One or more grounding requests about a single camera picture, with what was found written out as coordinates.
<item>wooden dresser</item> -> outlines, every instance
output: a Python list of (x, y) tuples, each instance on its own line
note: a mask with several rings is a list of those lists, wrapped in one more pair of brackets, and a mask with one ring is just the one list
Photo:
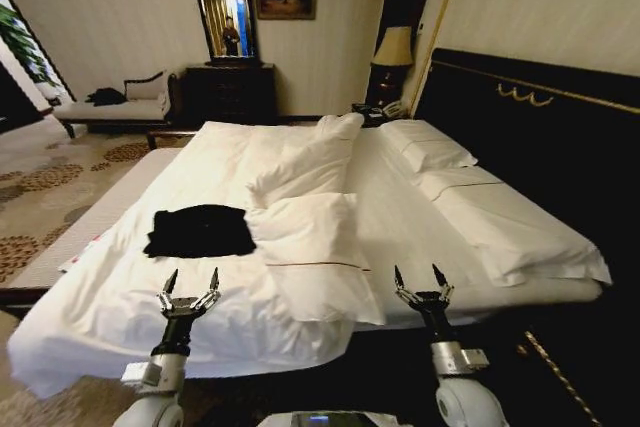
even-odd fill
[(277, 123), (273, 64), (189, 66), (181, 90), (183, 105), (175, 125)]

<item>white duvet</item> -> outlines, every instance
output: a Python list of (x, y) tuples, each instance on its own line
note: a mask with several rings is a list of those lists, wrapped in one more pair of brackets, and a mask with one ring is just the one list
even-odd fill
[(291, 318), (257, 253), (203, 259), (142, 253), (158, 210), (246, 208), (246, 184), (305, 145), (311, 129), (207, 123), (113, 229), (36, 304), (9, 340), (13, 377), (40, 397), (82, 375), (119, 377), (148, 357), (166, 325), (155, 294), (174, 269), (173, 296), (197, 296), (219, 267), (222, 297), (194, 323), (189, 377), (312, 367), (341, 355), (353, 323)]

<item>white bedsheet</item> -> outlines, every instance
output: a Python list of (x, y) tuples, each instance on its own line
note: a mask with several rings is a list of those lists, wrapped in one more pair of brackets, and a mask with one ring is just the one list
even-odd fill
[[(312, 136), (308, 127), (212, 123), (207, 130), (215, 131), (213, 139), (202, 142), (198, 134), (129, 209), (115, 245), (122, 245), (127, 231), (142, 232), (137, 237), (142, 250), (156, 210), (199, 203), (244, 207), (244, 187), (257, 169)], [(454, 323), (510, 306), (589, 301), (600, 294), (591, 280), (529, 279), (515, 287), (493, 286), (462, 237), (412, 185), (413, 174), (397, 156), (376, 129), (364, 129), (354, 145), (345, 189), (358, 194), (358, 233), (388, 327), (422, 325), (420, 316), (394, 294), (394, 265), (410, 288), (433, 290), (431, 263), (436, 263), (455, 285), (448, 311)], [(107, 256), (104, 250), (90, 252), (96, 262)], [(108, 269), (96, 275), (88, 265), (76, 264), (60, 279), (9, 341), (14, 377), (37, 395), (52, 395), (81, 375), (119, 377), (128, 362), (146, 359), (165, 326), (154, 294), (176, 267), (176, 296), (201, 293), (213, 268), (220, 267), (223, 297), (194, 323), (190, 377), (318, 365), (341, 355), (353, 330), (351, 323), (292, 321), (255, 255), (152, 260), (139, 254), (118, 263), (112, 275)], [(111, 317), (101, 319), (103, 312)], [(98, 330), (96, 319), (101, 320)]]
[(590, 279), (530, 277), (517, 286), (496, 287), (471, 247), (413, 185), (416, 180), (378, 129), (363, 129), (354, 145), (345, 191), (358, 194), (358, 236), (387, 328), (424, 325), (420, 315), (396, 297), (394, 265), (412, 290), (436, 290), (431, 269), (435, 263), (455, 286), (447, 310), (454, 324), (474, 322), (505, 307), (587, 302), (600, 295), (599, 284)]
[(13, 377), (46, 397), (82, 375), (119, 377), (148, 357), (166, 321), (155, 293), (174, 269), (174, 296), (199, 295), (219, 267), (222, 297), (194, 323), (189, 377), (224, 377), (319, 365), (346, 349), (351, 322), (291, 319), (257, 254), (150, 259), (142, 249), (157, 210), (198, 204), (243, 208), (245, 185), (299, 148), (305, 127), (206, 124), (140, 200), (25, 317), (8, 343)]

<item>bed frame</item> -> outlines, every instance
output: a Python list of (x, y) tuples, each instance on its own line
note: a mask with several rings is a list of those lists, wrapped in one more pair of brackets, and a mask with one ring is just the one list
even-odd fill
[(436, 49), (414, 117), (592, 240), (624, 285), (636, 254), (639, 93), (637, 77)]

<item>telephone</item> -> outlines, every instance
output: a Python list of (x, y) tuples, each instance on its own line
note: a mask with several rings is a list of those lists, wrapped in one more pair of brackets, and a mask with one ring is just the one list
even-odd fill
[(404, 117), (406, 109), (402, 105), (402, 101), (397, 100), (395, 102), (391, 102), (386, 107), (383, 107), (382, 113), (387, 119), (399, 119), (401, 117)]

